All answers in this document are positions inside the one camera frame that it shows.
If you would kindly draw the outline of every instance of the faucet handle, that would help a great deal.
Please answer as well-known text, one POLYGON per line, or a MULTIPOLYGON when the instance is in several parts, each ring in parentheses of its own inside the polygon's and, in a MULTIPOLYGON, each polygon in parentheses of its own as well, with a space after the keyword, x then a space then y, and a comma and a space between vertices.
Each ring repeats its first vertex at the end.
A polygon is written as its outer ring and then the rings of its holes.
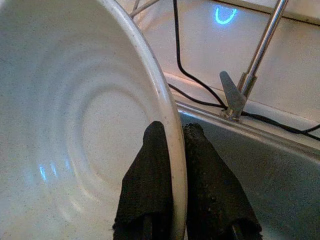
POLYGON ((239 92, 238 88, 226 71, 220 72, 220 80, 228 107, 234 112, 242 111, 246 104, 247 98, 239 92))

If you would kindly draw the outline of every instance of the faucet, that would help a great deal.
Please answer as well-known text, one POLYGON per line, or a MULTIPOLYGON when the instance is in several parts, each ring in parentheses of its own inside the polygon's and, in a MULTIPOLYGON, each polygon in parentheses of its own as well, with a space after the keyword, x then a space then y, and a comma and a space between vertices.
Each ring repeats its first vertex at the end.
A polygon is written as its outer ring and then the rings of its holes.
POLYGON ((279 20, 286 8, 288 0, 278 0, 273 13, 261 36, 260 42, 255 50, 254 56, 250 62, 247 72, 244 72, 236 86, 228 73, 222 71, 220 80, 228 103, 228 109, 221 111, 221 116, 226 119, 238 122, 239 117, 245 107, 248 97, 254 87, 257 77, 256 72, 259 68, 262 58, 268 48, 268 45, 273 37, 278 26, 279 20))

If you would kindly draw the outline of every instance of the stainless steel sink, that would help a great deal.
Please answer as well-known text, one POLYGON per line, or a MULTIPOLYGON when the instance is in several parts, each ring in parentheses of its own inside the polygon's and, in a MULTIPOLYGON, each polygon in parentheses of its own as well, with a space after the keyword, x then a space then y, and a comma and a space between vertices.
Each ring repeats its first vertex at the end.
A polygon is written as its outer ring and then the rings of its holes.
POLYGON ((264 240, 320 239, 320 150, 178 104, 239 179, 264 240))

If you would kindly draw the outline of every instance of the white bowl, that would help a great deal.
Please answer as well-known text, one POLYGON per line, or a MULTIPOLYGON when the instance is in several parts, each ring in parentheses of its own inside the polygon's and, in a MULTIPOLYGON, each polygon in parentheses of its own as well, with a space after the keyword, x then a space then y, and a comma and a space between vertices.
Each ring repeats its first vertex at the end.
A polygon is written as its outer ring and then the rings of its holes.
POLYGON ((141 33, 114 0, 0 0, 0 238, 112 239, 121 181, 164 124, 184 235, 181 123, 141 33))

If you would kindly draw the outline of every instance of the speckled ceramic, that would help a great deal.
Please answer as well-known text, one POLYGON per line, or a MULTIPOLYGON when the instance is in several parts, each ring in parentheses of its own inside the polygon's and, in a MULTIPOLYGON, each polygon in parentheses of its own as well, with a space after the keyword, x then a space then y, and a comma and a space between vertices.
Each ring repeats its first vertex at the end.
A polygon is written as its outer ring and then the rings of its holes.
POLYGON ((181 123, 142 35, 114 0, 0 0, 0 239, 112 239, 121 180, 164 124, 172 239, 182 239, 181 123))

